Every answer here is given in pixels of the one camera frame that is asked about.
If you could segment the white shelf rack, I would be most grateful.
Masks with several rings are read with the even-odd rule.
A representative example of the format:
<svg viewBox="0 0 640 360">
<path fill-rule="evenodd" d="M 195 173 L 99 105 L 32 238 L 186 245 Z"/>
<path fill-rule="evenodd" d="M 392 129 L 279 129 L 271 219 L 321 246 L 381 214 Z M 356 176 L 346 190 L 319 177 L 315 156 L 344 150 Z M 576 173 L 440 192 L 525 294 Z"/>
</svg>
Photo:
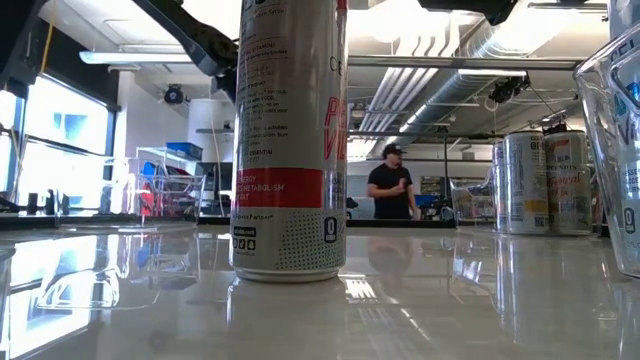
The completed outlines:
<svg viewBox="0 0 640 360">
<path fill-rule="evenodd" d="M 183 169 L 190 175 L 196 176 L 198 161 L 186 158 L 183 154 L 167 147 L 138 147 L 136 149 L 138 171 L 144 161 L 161 162 L 165 165 Z"/>
</svg>

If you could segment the black aluminium table frame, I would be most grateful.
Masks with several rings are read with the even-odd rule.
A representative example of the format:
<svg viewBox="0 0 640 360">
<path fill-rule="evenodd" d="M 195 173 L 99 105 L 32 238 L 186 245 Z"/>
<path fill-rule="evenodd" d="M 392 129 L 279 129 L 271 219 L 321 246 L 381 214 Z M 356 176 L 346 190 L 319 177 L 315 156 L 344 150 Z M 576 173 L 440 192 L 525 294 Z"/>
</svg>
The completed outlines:
<svg viewBox="0 0 640 360">
<path fill-rule="evenodd" d="M 346 219 L 348 228 L 405 228 L 405 229 L 455 229 L 454 220 L 427 221 L 427 220 L 377 220 L 377 219 Z M 52 229 L 62 225 L 125 225 L 125 226 L 156 226 L 156 225 L 195 225 L 195 222 L 183 220 L 156 220 L 151 217 L 142 218 L 121 215 L 96 215 L 89 217 L 67 216 L 57 218 L 55 216 L 13 216 L 0 214 L 0 231 Z"/>
</svg>

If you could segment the blue storage bin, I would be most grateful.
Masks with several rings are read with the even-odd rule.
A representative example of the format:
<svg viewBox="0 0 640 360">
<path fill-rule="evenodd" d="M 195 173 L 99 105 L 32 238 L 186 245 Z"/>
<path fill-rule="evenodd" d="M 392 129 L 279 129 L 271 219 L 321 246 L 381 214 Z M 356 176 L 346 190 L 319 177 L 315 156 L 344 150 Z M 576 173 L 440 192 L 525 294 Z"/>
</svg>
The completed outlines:
<svg viewBox="0 0 640 360">
<path fill-rule="evenodd" d="M 190 142 L 167 142 L 166 147 L 183 154 L 186 158 L 201 161 L 203 149 Z"/>
</svg>

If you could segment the blue arctic Celsius can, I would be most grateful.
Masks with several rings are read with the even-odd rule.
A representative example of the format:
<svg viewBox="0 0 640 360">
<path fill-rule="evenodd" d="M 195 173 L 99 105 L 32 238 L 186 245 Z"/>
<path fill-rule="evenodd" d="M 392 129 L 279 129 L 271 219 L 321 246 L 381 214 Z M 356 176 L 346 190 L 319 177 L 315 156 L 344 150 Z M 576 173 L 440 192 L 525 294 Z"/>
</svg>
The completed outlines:
<svg viewBox="0 0 640 360">
<path fill-rule="evenodd" d="M 610 0 L 609 15 L 620 183 L 616 244 L 621 271 L 640 278 L 640 0 Z"/>
</svg>

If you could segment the dark background equipment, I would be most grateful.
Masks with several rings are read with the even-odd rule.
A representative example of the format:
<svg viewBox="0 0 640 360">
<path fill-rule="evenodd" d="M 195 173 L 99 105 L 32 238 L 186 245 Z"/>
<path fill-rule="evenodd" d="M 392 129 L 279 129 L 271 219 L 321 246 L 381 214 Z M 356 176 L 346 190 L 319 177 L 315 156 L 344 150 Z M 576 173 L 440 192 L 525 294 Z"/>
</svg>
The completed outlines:
<svg viewBox="0 0 640 360">
<path fill-rule="evenodd" d="M 231 208 L 233 164 L 231 162 L 200 162 L 196 175 L 205 177 L 201 213 L 228 217 Z"/>
</svg>

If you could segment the overhead horizontal frame bar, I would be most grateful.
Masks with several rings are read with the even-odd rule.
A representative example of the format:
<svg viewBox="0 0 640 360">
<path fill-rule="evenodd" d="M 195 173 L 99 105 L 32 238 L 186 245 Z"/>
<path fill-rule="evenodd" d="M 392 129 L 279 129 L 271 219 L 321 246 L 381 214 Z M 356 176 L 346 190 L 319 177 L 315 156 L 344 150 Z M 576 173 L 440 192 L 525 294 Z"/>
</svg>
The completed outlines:
<svg viewBox="0 0 640 360">
<path fill-rule="evenodd" d="M 123 64 L 186 64 L 192 60 L 178 53 L 127 53 L 81 51 L 80 59 L 91 65 Z M 582 58 L 465 58 L 418 56 L 350 56 L 348 64 L 355 67 L 495 69 L 531 71 L 573 71 Z"/>
</svg>

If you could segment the red peach Celsius can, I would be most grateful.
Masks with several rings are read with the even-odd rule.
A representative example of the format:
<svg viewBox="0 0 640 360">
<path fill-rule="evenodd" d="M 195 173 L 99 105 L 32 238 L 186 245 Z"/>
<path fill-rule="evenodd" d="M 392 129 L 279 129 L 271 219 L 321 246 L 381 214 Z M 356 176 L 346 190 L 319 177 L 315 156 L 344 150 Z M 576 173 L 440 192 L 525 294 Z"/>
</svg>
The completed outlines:
<svg viewBox="0 0 640 360">
<path fill-rule="evenodd" d="M 348 0 L 243 0 L 230 262 L 333 278 L 346 257 Z"/>
</svg>

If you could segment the large window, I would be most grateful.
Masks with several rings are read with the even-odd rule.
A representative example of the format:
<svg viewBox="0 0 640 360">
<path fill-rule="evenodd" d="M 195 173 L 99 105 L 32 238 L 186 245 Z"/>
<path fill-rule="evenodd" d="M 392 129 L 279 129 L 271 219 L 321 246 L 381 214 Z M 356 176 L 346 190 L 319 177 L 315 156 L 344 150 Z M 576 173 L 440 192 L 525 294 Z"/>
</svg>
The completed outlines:
<svg viewBox="0 0 640 360">
<path fill-rule="evenodd" d="M 115 114 L 50 77 L 24 98 L 0 90 L 0 195 L 40 212 L 57 197 L 64 215 L 96 213 L 110 178 Z"/>
</svg>

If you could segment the silver can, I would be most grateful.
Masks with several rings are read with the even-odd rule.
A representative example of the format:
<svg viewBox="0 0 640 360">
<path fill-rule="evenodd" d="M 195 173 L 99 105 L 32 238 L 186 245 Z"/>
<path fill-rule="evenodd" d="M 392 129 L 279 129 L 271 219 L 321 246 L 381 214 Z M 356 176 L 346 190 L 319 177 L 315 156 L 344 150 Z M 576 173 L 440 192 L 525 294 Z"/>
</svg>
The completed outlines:
<svg viewBox="0 0 640 360">
<path fill-rule="evenodd" d="M 584 131 L 548 134 L 546 150 L 550 230 L 587 234 L 592 230 L 591 171 Z"/>
<path fill-rule="evenodd" d="M 549 230 L 546 153 L 540 131 L 505 137 L 508 231 L 543 234 Z"/>
</svg>

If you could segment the silver ventilation duct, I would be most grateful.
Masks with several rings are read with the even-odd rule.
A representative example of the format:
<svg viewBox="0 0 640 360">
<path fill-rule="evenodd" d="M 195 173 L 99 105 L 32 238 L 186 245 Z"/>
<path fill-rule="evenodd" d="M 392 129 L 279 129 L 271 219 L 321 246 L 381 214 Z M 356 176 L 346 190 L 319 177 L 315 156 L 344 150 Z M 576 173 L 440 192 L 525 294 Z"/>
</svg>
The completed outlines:
<svg viewBox="0 0 640 360">
<path fill-rule="evenodd" d="M 534 9 L 519 0 L 509 18 L 483 25 L 459 48 L 463 57 L 495 59 L 586 58 L 609 40 L 609 26 L 599 13 L 579 10 Z M 440 69 L 419 93 L 408 113 L 394 120 L 389 130 L 418 133 L 434 129 L 454 117 L 454 133 L 501 132 L 540 118 L 569 111 L 577 105 L 576 85 L 569 71 L 527 72 L 530 86 L 506 97 L 489 98 L 504 76 L 466 75 L 457 69 Z"/>
</svg>

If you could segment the white ceiling pipes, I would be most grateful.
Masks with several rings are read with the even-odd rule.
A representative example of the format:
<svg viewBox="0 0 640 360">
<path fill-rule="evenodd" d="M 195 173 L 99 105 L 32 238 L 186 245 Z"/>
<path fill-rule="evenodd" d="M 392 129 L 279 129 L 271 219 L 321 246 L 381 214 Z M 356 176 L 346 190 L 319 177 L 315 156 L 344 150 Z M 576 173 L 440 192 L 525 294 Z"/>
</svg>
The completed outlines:
<svg viewBox="0 0 640 360">
<path fill-rule="evenodd" d="M 367 108 L 359 130 L 386 130 L 437 72 L 436 68 L 390 68 Z"/>
</svg>

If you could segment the standing person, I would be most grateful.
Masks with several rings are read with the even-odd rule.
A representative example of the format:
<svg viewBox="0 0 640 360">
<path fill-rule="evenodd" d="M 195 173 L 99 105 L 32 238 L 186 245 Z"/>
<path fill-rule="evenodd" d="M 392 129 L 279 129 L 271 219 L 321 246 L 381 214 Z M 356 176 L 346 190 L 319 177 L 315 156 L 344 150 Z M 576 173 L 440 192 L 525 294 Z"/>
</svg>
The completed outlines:
<svg viewBox="0 0 640 360">
<path fill-rule="evenodd" d="M 403 154 L 400 145 L 386 145 L 382 153 L 384 162 L 368 176 L 367 195 L 374 200 L 374 218 L 377 220 L 420 218 L 413 181 L 403 165 Z"/>
</svg>

